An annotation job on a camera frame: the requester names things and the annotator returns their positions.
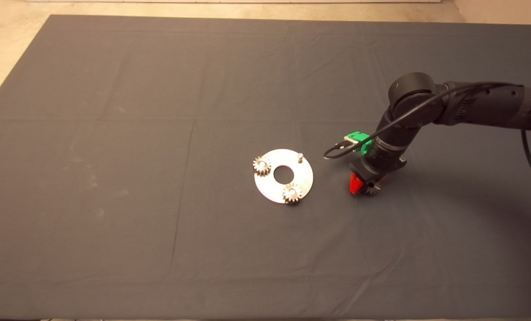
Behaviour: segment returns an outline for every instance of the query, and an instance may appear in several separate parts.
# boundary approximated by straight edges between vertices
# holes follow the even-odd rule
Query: concrete floor
[[[443,0],[439,4],[123,4],[0,0],[0,85],[50,14],[531,24],[531,0]]]

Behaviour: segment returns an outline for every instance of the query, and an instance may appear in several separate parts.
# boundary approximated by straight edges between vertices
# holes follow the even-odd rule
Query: beige floor
[[[50,14],[465,22],[451,0],[442,4],[89,4],[0,0],[0,85]]]

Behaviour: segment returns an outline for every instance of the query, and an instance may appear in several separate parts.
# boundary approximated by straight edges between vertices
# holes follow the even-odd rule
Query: metal gear
[[[266,176],[271,171],[271,162],[265,156],[258,156],[253,160],[253,171],[258,176]]]
[[[283,189],[283,200],[288,204],[295,204],[302,198],[302,189],[296,184],[287,184]]]
[[[363,193],[365,195],[367,195],[367,196],[376,196],[379,191],[380,191],[380,184],[379,183],[369,183],[369,185],[367,185],[367,187],[365,187]]]

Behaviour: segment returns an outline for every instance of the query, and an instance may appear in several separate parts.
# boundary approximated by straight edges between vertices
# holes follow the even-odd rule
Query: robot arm
[[[388,99],[390,105],[377,127],[377,132],[383,131],[373,137],[365,154],[349,164],[365,187],[373,187],[387,173],[404,167],[402,154],[429,123],[531,130],[531,88],[523,86],[496,82],[437,85],[429,75],[410,73],[390,86]]]

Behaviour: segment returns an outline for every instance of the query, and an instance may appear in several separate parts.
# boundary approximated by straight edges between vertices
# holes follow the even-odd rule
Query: metal plate
[[[257,189],[275,203],[284,204],[282,197],[283,189],[286,184],[278,183],[275,180],[274,172],[280,166],[287,166],[294,172],[294,179],[290,182],[299,185],[302,189],[302,198],[309,193],[313,185],[313,170],[307,159],[302,156],[299,162],[300,153],[288,149],[276,149],[264,154],[271,162],[271,171],[266,176],[259,176],[254,173]]]

